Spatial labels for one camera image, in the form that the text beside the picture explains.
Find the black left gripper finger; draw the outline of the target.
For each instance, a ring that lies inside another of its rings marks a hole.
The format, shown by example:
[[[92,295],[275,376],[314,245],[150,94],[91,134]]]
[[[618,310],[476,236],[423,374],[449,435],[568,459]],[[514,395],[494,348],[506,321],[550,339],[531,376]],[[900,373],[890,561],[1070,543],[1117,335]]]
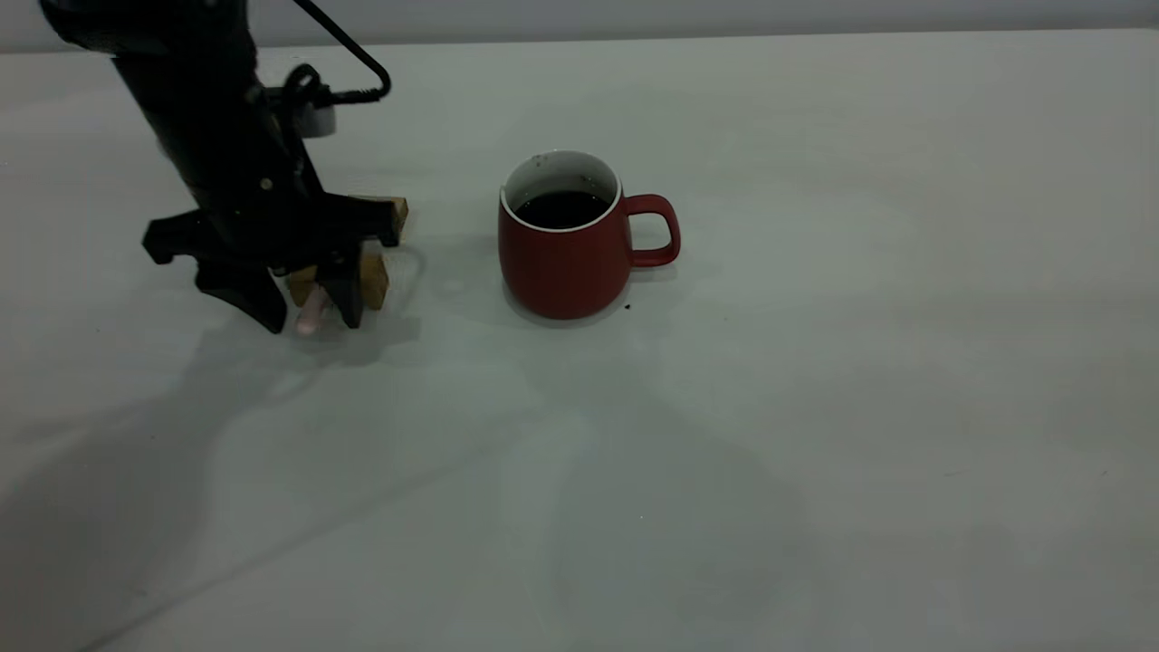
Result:
[[[316,284],[330,296],[331,305],[348,329],[359,329],[364,301],[360,294],[360,241],[349,241],[331,249],[316,264]]]
[[[287,318],[285,298],[264,268],[198,263],[195,284],[201,293],[234,306],[270,334],[284,330]]]

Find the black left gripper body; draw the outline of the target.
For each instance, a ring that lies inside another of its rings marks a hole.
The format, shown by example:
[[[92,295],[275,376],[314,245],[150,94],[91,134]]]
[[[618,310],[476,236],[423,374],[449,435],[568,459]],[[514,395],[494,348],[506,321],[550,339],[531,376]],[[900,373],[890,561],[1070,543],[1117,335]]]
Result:
[[[158,264],[175,256],[297,271],[349,241],[400,244],[400,210],[326,191],[305,132],[331,125],[330,90],[255,86],[243,98],[143,107],[195,208],[153,220],[143,239]]]

